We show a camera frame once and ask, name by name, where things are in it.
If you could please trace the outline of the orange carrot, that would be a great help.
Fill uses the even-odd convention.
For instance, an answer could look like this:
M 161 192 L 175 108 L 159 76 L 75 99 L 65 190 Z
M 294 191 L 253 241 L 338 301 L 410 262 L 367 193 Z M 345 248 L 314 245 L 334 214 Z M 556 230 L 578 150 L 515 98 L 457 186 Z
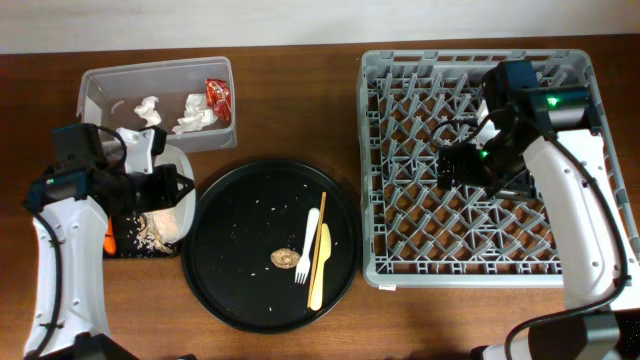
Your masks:
M 109 257 L 113 257 L 116 255 L 117 243 L 114 235 L 114 229 L 113 229 L 113 223 L 112 223 L 111 217 L 109 217 L 107 221 L 107 231 L 104 237 L 103 250 Z

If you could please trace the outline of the pile of rice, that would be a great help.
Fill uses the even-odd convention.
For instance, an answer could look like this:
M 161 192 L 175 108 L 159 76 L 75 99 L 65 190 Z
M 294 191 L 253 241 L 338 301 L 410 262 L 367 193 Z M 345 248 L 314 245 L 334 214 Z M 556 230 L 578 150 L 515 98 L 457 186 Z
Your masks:
M 181 233 L 174 209 L 141 213 L 135 217 L 134 244 L 147 254 L 171 255 Z

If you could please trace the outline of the grey plate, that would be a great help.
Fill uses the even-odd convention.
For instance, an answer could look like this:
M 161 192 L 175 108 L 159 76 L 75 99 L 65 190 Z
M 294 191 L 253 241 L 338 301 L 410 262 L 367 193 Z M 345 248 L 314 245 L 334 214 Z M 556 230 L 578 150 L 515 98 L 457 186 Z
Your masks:
M 167 145 L 164 152 L 155 158 L 155 165 L 173 164 L 176 166 L 177 173 L 190 180 L 194 179 L 192 167 L 186 154 L 179 148 Z M 191 190 L 175 207 L 168 208 L 174 209 L 177 218 L 177 223 L 181 230 L 178 240 L 183 239 L 189 232 L 193 223 L 196 207 L 196 192 Z

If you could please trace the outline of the white napkin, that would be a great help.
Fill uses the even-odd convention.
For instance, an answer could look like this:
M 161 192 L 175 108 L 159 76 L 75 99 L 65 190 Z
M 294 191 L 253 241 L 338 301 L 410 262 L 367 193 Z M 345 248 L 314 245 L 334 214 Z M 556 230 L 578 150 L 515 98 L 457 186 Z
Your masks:
M 158 102 L 158 97 L 148 96 L 134 108 L 134 113 L 146 121 L 147 127 L 159 125 L 162 121 L 160 114 L 155 110 L 155 106 Z
M 185 102 L 183 117 L 177 120 L 178 124 L 172 128 L 172 131 L 177 135 L 201 131 L 217 120 L 218 116 L 207 105 L 205 94 L 190 94 Z

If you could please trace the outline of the red snack wrapper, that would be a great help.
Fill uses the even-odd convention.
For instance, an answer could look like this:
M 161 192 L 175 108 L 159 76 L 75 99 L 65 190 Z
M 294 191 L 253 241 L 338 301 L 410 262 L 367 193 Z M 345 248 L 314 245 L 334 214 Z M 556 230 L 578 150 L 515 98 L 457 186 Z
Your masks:
M 226 81 L 207 78 L 205 80 L 206 101 L 214 114 L 226 123 L 231 121 L 232 96 Z

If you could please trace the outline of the brown mushroom slice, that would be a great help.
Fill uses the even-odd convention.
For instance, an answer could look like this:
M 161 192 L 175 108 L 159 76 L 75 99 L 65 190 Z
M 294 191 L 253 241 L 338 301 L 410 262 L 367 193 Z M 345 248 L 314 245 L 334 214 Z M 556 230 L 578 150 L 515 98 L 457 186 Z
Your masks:
M 291 269 L 295 268 L 299 261 L 301 255 L 289 248 L 281 248 L 274 251 L 271 255 L 271 261 L 274 266 L 280 269 Z

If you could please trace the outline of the white plastic fork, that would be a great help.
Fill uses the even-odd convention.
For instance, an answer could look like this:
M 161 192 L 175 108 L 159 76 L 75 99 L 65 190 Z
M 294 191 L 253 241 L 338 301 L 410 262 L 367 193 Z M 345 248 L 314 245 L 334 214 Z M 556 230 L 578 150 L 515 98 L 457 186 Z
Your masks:
M 313 240 L 316 236 L 316 229 L 319 221 L 320 211 L 317 208 L 311 208 L 307 215 L 304 244 L 302 255 L 295 269 L 295 284 L 303 285 L 306 282 L 310 271 L 310 251 Z

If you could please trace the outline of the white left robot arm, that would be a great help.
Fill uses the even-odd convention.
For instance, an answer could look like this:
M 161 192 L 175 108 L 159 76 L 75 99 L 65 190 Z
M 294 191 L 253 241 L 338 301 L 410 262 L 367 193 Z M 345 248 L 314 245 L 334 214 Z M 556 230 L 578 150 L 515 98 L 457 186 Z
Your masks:
M 103 250 L 112 216 L 177 206 L 195 189 L 173 164 L 156 166 L 167 134 L 157 126 L 112 131 L 122 152 L 108 160 L 104 127 L 53 131 L 56 161 L 29 187 L 24 208 L 38 242 L 37 295 L 26 359 L 130 359 L 108 326 Z

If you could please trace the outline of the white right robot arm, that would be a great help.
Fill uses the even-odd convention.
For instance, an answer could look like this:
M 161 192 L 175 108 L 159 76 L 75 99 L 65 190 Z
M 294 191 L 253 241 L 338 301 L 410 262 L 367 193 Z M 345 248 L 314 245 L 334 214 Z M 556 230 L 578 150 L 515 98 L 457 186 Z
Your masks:
M 566 307 L 514 327 L 475 359 L 635 359 L 639 262 L 604 159 L 602 122 L 584 86 L 544 88 L 526 60 L 503 61 L 482 79 L 486 111 L 472 134 L 438 149 L 437 184 L 494 197 L 525 176 L 540 195 L 559 253 Z

